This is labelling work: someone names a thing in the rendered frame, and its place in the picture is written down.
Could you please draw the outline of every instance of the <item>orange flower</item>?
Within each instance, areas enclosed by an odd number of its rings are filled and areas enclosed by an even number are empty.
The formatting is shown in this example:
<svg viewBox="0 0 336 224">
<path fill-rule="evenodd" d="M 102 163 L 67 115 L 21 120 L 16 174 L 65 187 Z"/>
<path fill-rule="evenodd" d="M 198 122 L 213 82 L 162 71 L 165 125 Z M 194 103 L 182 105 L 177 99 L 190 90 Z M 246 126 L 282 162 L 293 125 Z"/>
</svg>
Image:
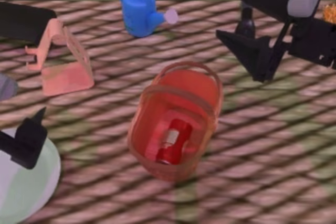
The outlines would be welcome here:
<svg viewBox="0 0 336 224">
<path fill-rule="evenodd" d="M 323 19 L 327 22 L 336 24 L 336 5 L 326 5 L 323 8 Z"/>
</svg>

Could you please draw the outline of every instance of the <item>pink toy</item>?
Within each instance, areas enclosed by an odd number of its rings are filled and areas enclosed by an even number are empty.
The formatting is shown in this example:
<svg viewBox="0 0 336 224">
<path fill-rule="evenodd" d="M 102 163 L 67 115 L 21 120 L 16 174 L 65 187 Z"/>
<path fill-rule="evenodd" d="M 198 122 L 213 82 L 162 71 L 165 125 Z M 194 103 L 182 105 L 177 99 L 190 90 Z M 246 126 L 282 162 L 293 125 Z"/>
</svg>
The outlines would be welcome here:
<svg viewBox="0 0 336 224">
<path fill-rule="evenodd" d="M 51 42 L 66 45 L 76 62 L 43 67 Z M 80 42 L 56 18 L 51 19 L 37 48 L 28 48 L 26 53 L 36 55 L 37 63 L 27 63 L 29 70 L 41 70 L 44 95 L 50 97 L 89 89 L 94 85 L 90 58 Z"/>
</svg>

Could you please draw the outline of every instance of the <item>black object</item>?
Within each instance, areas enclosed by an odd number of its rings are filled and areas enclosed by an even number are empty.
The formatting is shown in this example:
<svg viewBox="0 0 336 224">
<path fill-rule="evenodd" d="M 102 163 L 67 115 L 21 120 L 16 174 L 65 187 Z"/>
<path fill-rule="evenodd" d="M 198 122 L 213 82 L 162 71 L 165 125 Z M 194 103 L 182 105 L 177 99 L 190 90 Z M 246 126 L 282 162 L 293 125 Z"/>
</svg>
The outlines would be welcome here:
<svg viewBox="0 0 336 224">
<path fill-rule="evenodd" d="M 242 0 L 248 5 L 285 23 L 274 47 L 269 46 L 270 36 L 258 39 L 226 31 L 216 31 L 216 37 L 228 47 L 250 73 L 253 80 L 272 80 L 285 54 L 336 69 L 336 25 L 314 18 L 320 0 L 313 14 L 308 18 L 289 16 L 289 0 Z M 283 41 L 290 25 L 292 42 Z"/>
<path fill-rule="evenodd" d="M 0 150 L 11 156 L 11 160 L 26 169 L 33 169 L 39 159 L 47 137 L 42 126 L 46 108 L 38 111 L 31 119 L 26 118 L 17 128 L 15 137 L 0 131 Z"/>
<path fill-rule="evenodd" d="M 38 45 L 53 18 L 57 16 L 50 9 L 0 2 L 0 36 Z"/>
<path fill-rule="evenodd" d="M 241 2 L 241 11 L 242 16 L 236 27 L 235 33 L 254 39 L 256 37 L 256 27 L 253 21 L 253 9 L 251 6 Z"/>
</svg>

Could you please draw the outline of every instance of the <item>pink plastic object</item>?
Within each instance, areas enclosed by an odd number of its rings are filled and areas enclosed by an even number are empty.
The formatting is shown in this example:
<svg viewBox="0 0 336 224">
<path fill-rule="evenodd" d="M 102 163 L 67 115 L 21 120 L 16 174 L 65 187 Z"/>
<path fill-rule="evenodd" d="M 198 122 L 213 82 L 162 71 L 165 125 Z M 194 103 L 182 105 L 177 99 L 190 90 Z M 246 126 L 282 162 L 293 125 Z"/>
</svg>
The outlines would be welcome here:
<svg viewBox="0 0 336 224">
<path fill-rule="evenodd" d="M 66 45 L 76 62 L 43 67 L 51 43 Z M 37 63 L 27 63 L 29 70 L 41 70 L 43 93 L 53 96 L 89 89 L 94 85 L 90 58 L 79 41 L 56 18 L 49 21 L 37 48 L 28 48 L 26 53 L 36 55 Z"/>
<path fill-rule="evenodd" d="M 141 94 L 128 133 L 130 152 L 159 179 L 187 179 L 216 129 L 223 96 L 218 76 L 202 64 L 164 68 Z"/>
</svg>

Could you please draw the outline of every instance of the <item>brick pavement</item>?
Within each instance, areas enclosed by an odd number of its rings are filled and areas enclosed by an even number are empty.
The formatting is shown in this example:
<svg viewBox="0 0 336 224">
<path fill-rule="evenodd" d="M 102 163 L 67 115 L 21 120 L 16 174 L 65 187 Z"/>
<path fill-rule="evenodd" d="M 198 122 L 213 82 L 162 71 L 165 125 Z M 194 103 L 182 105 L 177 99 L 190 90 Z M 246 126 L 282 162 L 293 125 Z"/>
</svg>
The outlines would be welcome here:
<svg viewBox="0 0 336 224">
<path fill-rule="evenodd" d="M 159 2 L 159 9 L 173 5 L 181 21 L 142 39 L 124 31 L 119 2 L 19 3 L 54 9 L 86 47 L 96 80 L 89 91 L 43 97 L 22 44 L 0 44 L 0 71 L 20 86 L 2 102 L 0 126 L 46 105 L 44 124 L 62 154 L 54 197 L 24 223 L 334 223 L 335 72 L 286 56 L 272 84 L 252 82 L 214 34 L 235 28 L 239 2 Z M 279 33 L 262 13 L 255 20 L 258 36 Z M 64 48 L 50 55 L 67 60 Z M 225 100 L 197 174 L 171 185 L 139 165 L 125 137 L 144 87 L 182 60 L 215 70 Z"/>
</svg>

